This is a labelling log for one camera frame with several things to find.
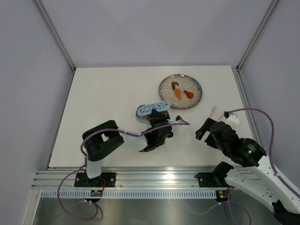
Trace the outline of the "light blue lunch box lid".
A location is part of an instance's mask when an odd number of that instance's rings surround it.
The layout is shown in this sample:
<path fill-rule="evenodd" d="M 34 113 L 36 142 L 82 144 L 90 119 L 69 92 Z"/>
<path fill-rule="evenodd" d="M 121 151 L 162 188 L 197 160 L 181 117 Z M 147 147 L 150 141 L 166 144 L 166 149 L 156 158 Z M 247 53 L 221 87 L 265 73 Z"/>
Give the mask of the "light blue lunch box lid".
<path fill-rule="evenodd" d="M 142 117 L 150 115 L 152 110 L 156 110 L 157 112 L 167 111 L 171 107 L 171 102 L 169 101 L 161 101 L 148 105 L 140 105 L 136 110 L 136 116 Z"/>

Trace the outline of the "light blue lunch box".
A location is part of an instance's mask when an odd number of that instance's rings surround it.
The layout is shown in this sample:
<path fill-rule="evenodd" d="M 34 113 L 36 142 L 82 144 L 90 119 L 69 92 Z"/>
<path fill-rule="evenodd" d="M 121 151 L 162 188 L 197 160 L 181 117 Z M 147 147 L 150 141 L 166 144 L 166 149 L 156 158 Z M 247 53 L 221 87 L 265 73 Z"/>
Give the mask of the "light blue lunch box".
<path fill-rule="evenodd" d="M 168 111 L 161 111 L 160 114 L 162 114 L 162 115 L 169 115 L 169 112 L 168 112 Z M 144 124 L 147 124 L 147 125 L 150 124 L 150 122 L 147 120 L 147 115 L 145 115 L 145 116 L 140 116 L 140 115 L 138 115 L 138 114 L 136 113 L 135 116 L 136 116 L 136 119 L 137 119 L 139 122 L 144 123 Z"/>

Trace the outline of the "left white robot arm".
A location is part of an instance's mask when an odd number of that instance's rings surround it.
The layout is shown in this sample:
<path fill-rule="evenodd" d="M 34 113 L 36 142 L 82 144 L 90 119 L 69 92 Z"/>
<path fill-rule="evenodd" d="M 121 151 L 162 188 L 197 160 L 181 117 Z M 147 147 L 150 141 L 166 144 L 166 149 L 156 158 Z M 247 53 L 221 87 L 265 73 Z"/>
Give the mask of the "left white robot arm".
<path fill-rule="evenodd" d="M 167 138 L 173 137 L 172 127 L 169 125 L 167 110 L 152 109 L 145 116 L 137 115 L 150 124 L 150 128 L 141 133 L 126 131 L 117 126 L 114 120 L 108 120 L 82 135 L 81 149 L 86 150 L 84 172 L 85 181 L 92 187 L 101 182 L 102 160 L 119 147 L 134 149 L 139 152 L 150 152 L 164 145 Z"/>

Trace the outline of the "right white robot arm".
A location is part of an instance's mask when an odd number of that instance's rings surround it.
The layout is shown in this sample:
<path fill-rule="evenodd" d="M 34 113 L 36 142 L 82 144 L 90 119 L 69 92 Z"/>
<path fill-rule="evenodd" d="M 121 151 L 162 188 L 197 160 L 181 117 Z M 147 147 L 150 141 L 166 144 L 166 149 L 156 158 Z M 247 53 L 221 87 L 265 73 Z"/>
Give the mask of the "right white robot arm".
<path fill-rule="evenodd" d="M 286 187 L 281 181 L 284 176 L 276 167 L 271 166 L 267 152 L 253 139 L 240 138 L 233 129 L 235 125 L 236 123 L 230 119 L 217 122 L 207 118 L 196 131 L 196 139 L 201 140 L 208 132 L 205 143 L 220 150 L 251 175 L 248 176 L 241 169 L 222 161 L 207 174 L 208 181 L 200 173 L 196 175 L 199 186 L 237 188 L 269 209 L 280 224 L 298 225 L 300 223 L 299 189 L 289 180 L 286 181 L 289 187 Z"/>

